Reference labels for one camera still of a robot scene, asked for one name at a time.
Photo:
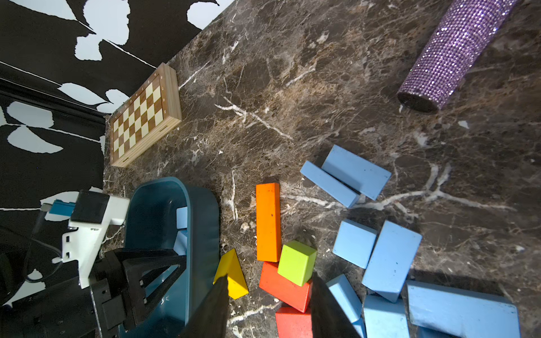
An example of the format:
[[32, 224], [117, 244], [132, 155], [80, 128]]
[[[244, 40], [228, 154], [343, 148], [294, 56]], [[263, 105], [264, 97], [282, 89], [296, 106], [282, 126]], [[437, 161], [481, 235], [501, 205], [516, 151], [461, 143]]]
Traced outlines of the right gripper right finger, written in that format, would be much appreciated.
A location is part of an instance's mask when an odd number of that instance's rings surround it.
[[313, 337], [359, 337], [354, 326], [316, 272], [312, 275], [311, 326]]

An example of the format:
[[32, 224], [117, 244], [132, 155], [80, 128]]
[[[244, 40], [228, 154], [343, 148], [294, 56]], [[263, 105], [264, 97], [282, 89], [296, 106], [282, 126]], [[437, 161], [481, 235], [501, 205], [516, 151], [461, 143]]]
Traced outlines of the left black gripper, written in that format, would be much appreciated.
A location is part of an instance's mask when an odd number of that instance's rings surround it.
[[89, 287], [72, 278], [1, 307], [1, 336], [119, 337], [152, 315], [186, 267], [172, 249], [115, 249], [94, 264]]

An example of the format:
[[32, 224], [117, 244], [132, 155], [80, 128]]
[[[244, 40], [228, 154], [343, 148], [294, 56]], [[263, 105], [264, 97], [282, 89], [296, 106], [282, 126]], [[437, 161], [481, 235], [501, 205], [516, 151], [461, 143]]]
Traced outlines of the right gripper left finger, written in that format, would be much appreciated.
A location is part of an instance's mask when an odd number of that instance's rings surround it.
[[228, 277], [223, 276], [214, 283], [179, 337], [225, 337], [228, 305]]

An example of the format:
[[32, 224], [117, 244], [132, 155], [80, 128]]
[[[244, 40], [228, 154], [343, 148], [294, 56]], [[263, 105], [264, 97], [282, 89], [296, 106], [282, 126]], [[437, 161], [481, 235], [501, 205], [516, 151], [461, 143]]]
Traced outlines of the dark teal plastic tray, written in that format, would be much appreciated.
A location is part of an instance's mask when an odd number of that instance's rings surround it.
[[185, 260], [170, 265], [145, 288], [150, 295], [176, 281], [149, 317], [121, 337], [177, 337], [213, 286], [219, 263], [220, 211], [211, 190], [165, 177], [141, 184], [130, 199], [125, 248], [165, 249]]

